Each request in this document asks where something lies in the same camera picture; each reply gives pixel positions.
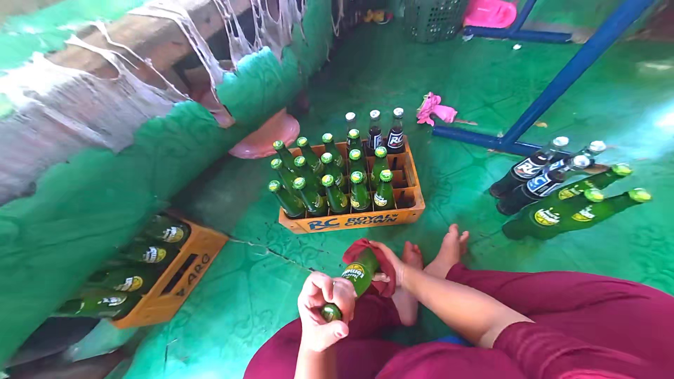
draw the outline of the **gray plastic basket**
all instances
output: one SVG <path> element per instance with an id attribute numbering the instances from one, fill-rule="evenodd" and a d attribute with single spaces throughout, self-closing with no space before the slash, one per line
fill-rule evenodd
<path id="1" fill-rule="evenodd" d="M 468 0 L 405 0 L 405 29 L 417 42 L 454 38 Z"/>

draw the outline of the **blue metal frame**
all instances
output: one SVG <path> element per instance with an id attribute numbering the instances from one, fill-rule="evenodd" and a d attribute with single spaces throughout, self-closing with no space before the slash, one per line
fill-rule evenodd
<path id="1" fill-rule="evenodd" d="M 486 38 L 502 38 L 511 40 L 526 40 L 532 42 L 569 43 L 570 33 L 541 32 L 538 30 L 521 30 L 526 18 L 531 13 L 536 0 L 527 0 L 524 7 L 518 12 L 517 18 L 509 28 L 487 28 L 485 26 L 467 26 L 464 35 Z"/>
<path id="2" fill-rule="evenodd" d="M 522 134 L 587 70 L 654 0 L 625 0 L 566 66 L 548 84 L 503 137 L 470 132 L 458 127 L 436 126 L 434 136 L 451 138 L 499 151 L 530 155 L 540 146 L 518 142 Z"/>

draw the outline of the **green painted floor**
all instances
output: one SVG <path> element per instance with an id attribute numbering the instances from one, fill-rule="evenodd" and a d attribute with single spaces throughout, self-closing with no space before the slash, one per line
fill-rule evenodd
<path id="1" fill-rule="evenodd" d="M 309 84 L 312 108 L 302 134 L 318 143 L 324 132 L 343 136 L 344 114 L 366 120 L 371 109 L 390 118 L 394 107 L 415 113 L 433 91 L 476 130 L 504 132 L 533 101 L 578 45 L 460 38 L 434 45 L 407 42 L 397 24 L 361 26 Z M 674 49 L 672 45 L 615 45 L 541 118 L 523 140 L 545 143 L 563 134 L 571 150 L 605 140 L 601 163 L 629 161 L 635 173 L 607 191 L 651 190 L 652 203 L 631 208 L 592 229 L 541 241 L 510 241 L 506 217 L 485 190 L 518 159 L 431 136 L 408 117 L 405 132 L 417 162 L 426 211 L 413 225 L 294 235 L 276 222 L 278 205 L 266 184 L 269 159 L 225 157 L 174 201 L 192 219 L 233 236 L 181 311 L 156 327 L 128 378 L 240 378 L 257 348 L 297 316 L 296 298 L 307 268 L 338 275 L 340 257 L 360 237 L 400 251 L 419 244 L 426 262 L 450 223 L 471 232 L 473 268 L 511 271 L 577 270 L 639 281 L 674 293 Z M 366 129 L 367 121 L 361 127 Z M 408 342 L 449 330 L 422 309 L 418 325 L 398 332 Z"/>

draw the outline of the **bare foot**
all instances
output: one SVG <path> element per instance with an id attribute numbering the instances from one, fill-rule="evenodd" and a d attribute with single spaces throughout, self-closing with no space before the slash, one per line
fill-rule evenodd
<path id="1" fill-rule="evenodd" d="M 405 248 L 402 250 L 402 261 L 415 268 L 423 268 L 423 257 L 419 251 L 418 245 L 413 245 L 410 241 L 405 242 Z M 400 322 L 405 326 L 412 326 L 417 323 L 417 310 L 419 302 L 411 293 L 402 287 L 396 287 L 396 292 L 391 296 L 396 304 Z"/>
<path id="2" fill-rule="evenodd" d="M 469 237 L 468 231 L 461 233 L 461 236 L 459 236 L 459 226 L 451 224 L 449 231 L 442 239 L 440 251 L 435 259 L 424 268 L 424 272 L 436 278 L 445 279 L 450 268 L 459 263 L 461 256 L 468 251 Z"/>

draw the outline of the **pink plastic object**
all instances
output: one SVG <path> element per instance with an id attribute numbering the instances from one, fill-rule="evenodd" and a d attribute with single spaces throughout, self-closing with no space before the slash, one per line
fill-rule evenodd
<path id="1" fill-rule="evenodd" d="M 453 123 L 458 112 L 452 107 L 440 105 L 441 100 L 440 96 L 433 94 L 432 92 L 428 92 L 428 94 L 424 95 L 423 103 L 421 103 L 421 107 L 417 109 L 417 119 L 419 119 L 417 123 L 427 123 L 430 126 L 434 126 L 435 122 L 431 119 L 431 114 L 438 116 L 446 123 Z"/>
<path id="2" fill-rule="evenodd" d="M 264 158 L 276 154 L 272 146 L 274 141 L 282 140 L 286 146 L 290 146 L 298 135 L 299 122 L 283 108 L 236 144 L 229 154 L 242 159 Z"/>
<path id="3" fill-rule="evenodd" d="M 517 18 L 517 6 L 502 0 L 470 0 L 464 25 L 507 28 Z"/>

